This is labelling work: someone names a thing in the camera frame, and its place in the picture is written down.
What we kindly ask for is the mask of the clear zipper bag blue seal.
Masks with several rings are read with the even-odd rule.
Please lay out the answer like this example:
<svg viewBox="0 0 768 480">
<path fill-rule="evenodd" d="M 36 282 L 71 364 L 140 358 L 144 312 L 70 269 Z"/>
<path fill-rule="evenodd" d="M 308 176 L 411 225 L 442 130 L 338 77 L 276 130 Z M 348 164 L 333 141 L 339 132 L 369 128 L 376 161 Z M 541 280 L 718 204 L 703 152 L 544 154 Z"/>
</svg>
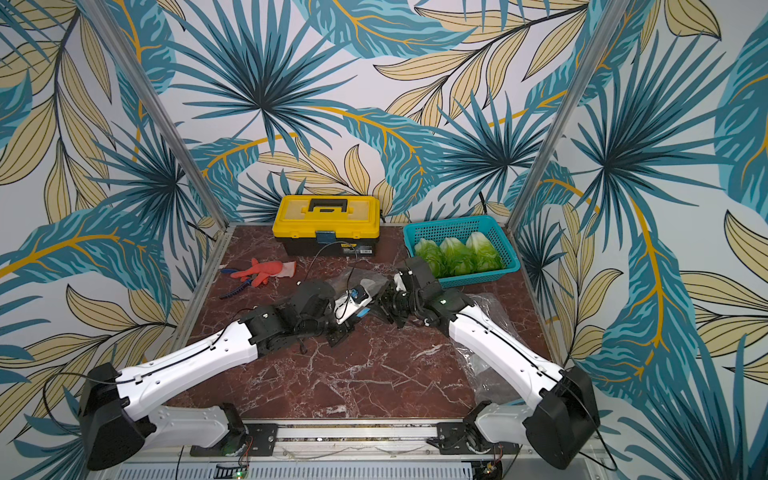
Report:
<svg viewBox="0 0 768 480">
<path fill-rule="evenodd" d="M 384 287 L 386 282 L 387 278 L 384 275 L 372 270 L 359 269 L 357 267 L 349 268 L 341 275 L 329 280 L 328 283 L 336 293 L 336 299 L 334 300 L 332 307 L 333 319 L 335 320 L 333 315 L 335 301 L 347 290 L 351 290 L 358 285 L 362 285 L 368 290 L 372 298 L 374 298 Z"/>
</svg>

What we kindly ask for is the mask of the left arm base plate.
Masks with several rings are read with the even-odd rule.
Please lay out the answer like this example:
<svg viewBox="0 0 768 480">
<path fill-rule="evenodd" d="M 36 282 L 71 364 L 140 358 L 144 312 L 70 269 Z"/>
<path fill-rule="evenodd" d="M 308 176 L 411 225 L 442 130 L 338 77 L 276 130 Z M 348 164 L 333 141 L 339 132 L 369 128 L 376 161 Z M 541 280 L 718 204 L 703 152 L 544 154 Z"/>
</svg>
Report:
<svg viewBox="0 0 768 480">
<path fill-rule="evenodd" d="M 213 447 L 192 446 L 192 457 L 271 457 L 277 440 L 276 423 L 246 423 Z"/>
</svg>

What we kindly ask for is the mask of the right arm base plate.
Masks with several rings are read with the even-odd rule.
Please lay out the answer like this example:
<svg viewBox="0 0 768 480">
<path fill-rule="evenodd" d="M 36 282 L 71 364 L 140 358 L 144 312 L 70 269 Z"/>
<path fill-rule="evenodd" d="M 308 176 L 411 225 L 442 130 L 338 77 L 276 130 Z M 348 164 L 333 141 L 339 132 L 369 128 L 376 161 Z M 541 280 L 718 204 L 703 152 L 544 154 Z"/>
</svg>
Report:
<svg viewBox="0 0 768 480">
<path fill-rule="evenodd" d="M 474 426 L 463 422 L 440 422 L 437 433 L 426 443 L 439 450 L 441 455 L 486 455 L 492 453 L 517 453 L 521 446 L 516 443 L 491 443 Z"/>
</svg>

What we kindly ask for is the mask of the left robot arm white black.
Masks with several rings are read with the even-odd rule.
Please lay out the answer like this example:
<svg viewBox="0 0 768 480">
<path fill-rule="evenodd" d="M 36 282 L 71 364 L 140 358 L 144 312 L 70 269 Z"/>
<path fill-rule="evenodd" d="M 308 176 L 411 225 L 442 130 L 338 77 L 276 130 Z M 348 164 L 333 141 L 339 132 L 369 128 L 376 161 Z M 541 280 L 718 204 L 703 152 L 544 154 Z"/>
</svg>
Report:
<svg viewBox="0 0 768 480">
<path fill-rule="evenodd" d="M 185 440 L 208 450 L 241 441 L 245 427 L 233 407 L 170 408 L 166 401 L 305 338 L 342 341 L 374 287 L 365 279 L 339 294 L 327 282 L 307 281 L 291 296 L 247 310 L 220 332 L 171 354 L 122 370 L 110 363 L 94 367 L 77 413 L 87 469 L 105 470 L 141 450 Z"/>
</svg>

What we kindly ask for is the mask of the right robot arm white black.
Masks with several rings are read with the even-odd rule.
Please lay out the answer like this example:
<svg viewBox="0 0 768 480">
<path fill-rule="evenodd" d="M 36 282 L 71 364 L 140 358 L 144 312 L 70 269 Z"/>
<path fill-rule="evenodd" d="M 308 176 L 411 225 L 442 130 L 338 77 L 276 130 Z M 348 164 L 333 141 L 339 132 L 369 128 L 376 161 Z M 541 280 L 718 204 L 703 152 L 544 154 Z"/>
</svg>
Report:
<svg viewBox="0 0 768 480">
<path fill-rule="evenodd" d="M 447 454 L 484 454 L 504 445 L 527 445 L 550 466 L 566 469 L 598 433 L 600 416 L 591 378 L 537 355 L 494 322 L 476 301 L 444 288 L 425 260 L 407 259 L 373 298 L 373 308 L 403 327 L 410 318 L 438 329 L 476 354 L 518 393 L 526 405 L 484 401 L 455 433 L 440 432 L 431 445 Z"/>
</svg>

